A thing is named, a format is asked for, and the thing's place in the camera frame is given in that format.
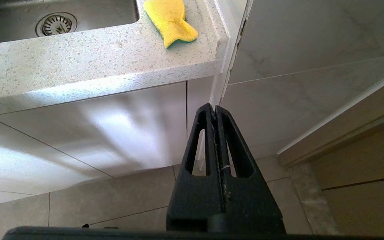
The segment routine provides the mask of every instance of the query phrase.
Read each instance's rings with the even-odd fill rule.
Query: speckled countertop
[[[214,0],[183,1],[199,36],[168,50],[144,0],[133,24],[0,43],[0,114],[220,73],[227,35]]]

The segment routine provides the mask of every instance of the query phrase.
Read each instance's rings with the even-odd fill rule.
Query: stainless steel sink
[[[135,0],[0,0],[0,42],[134,23]]]

